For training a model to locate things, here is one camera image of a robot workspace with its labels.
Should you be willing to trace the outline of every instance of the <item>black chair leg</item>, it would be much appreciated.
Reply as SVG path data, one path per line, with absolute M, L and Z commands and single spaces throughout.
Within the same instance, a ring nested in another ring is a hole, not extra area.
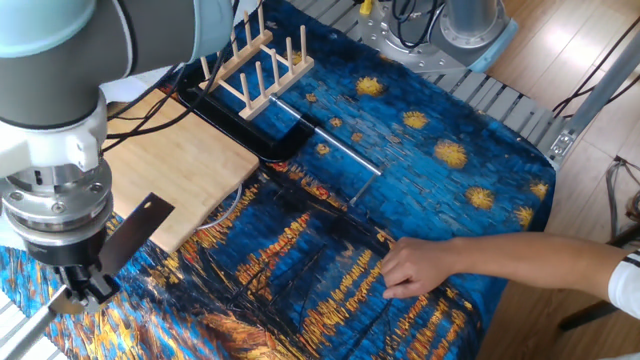
M 607 244 L 622 248 L 628 243 L 634 240 L 637 240 L 639 237 L 640 237 L 640 224 L 635 224 L 629 229 L 625 230 L 620 235 L 616 236 L 615 239 L 609 241 Z
M 615 306 L 606 301 L 597 302 L 583 310 L 571 314 L 560 321 L 558 327 L 560 330 L 567 332 L 577 327 L 598 320 L 618 310 Z

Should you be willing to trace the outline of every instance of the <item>wooden floor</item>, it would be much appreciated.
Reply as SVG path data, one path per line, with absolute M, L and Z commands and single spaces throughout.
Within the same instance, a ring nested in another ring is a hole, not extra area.
M 549 108 L 570 95 L 640 15 L 640 0 L 504 1 L 520 32 L 490 75 Z M 640 85 L 601 112 L 565 161 L 548 232 L 608 240 L 604 174 L 616 155 L 640 164 Z M 619 207 L 638 190 L 628 177 L 621 177 Z M 640 321 L 620 312 L 566 334 L 556 331 L 562 317 L 593 302 L 570 291 L 511 283 L 478 359 L 590 360 L 639 352 Z

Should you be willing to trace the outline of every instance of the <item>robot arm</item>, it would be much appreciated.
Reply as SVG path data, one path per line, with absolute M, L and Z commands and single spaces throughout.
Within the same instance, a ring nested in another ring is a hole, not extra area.
M 75 300 L 117 291 L 98 258 L 113 209 L 99 85 L 218 51 L 232 20 L 228 0 L 0 0 L 3 217 Z

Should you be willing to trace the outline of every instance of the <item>blue fabric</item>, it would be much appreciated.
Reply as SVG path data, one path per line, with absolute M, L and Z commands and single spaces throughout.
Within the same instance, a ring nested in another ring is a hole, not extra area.
M 380 260 L 403 236 L 542 230 L 553 168 L 504 125 L 288 3 L 270 0 L 265 18 L 280 54 L 306 25 L 315 60 L 282 99 L 383 176 L 347 206 L 371 174 L 314 137 L 287 163 L 264 165 L 232 215 L 178 252 L 147 244 L 98 317 L 60 318 L 47 335 L 72 358 L 473 358 L 505 281 L 456 275 L 428 295 L 384 300 Z M 268 87 L 271 61 L 258 59 Z M 254 62 L 242 71 L 257 97 Z M 241 88 L 239 76 L 228 82 Z M 214 96 L 244 107 L 224 89 Z M 253 123 L 279 137 L 294 119 L 270 106 Z M 58 286 L 15 250 L 0 250 L 0 266 L 2 290 L 29 315 Z

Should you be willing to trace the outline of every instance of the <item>wooden peg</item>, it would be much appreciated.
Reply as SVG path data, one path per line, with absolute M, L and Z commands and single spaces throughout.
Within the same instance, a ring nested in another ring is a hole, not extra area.
M 233 49 L 233 56 L 238 56 L 238 43 L 236 42 L 236 30 L 231 29 L 231 48 Z
M 273 78 L 275 79 L 274 83 L 276 87 L 280 87 L 280 71 L 278 70 L 278 54 L 274 49 L 269 51 L 271 54 L 271 63 L 273 64 Z
M 244 103 L 247 105 L 247 109 L 251 111 L 251 95 L 249 94 L 249 84 L 247 83 L 247 75 L 240 74 L 240 81 L 242 82 L 242 93 L 244 95 Z
M 218 84 L 220 84 L 220 86 L 222 86 L 223 88 L 227 89 L 227 91 L 233 94 L 233 96 L 237 97 L 240 100 L 244 100 L 244 95 L 240 94 L 240 91 L 234 89 L 233 86 L 229 85 L 228 82 L 224 80 L 218 80 Z
M 220 56 L 222 56 L 222 53 L 221 53 L 220 51 L 218 51 L 218 52 L 216 53 L 216 56 L 217 56 L 218 58 L 220 58 Z M 224 69 L 224 61 L 220 62 L 220 69 L 218 69 L 218 70 L 222 70 L 222 69 Z
M 247 34 L 247 46 L 251 47 L 251 23 L 249 23 L 249 13 L 244 12 L 244 32 Z
M 265 97 L 267 90 L 264 88 L 264 78 L 262 77 L 262 64 L 256 61 L 256 73 L 258 74 L 258 86 L 260 86 L 260 96 Z
M 289 67 L 289 72 L 293 75 L 293 46 L 291 45 L 291 38 L 287 38 L 287 66 Z
M 302 57 L 302 63 L 307 63 L 307 28 L 300 26 L 300 54 Z
M 207 63 L 206 57 L 200 58 L 200 63 L 202 64 L 202 72 L 204 73 L 204 79 L 209 80 L 211 77 L 211 71 L 209 70 L 209 64 Z
M 260 36 L 264 34 L 264 13 L 262 12 L 262 0 L 258 0 L 260 5 L 258 6 L 258 23 L 260 24 Z

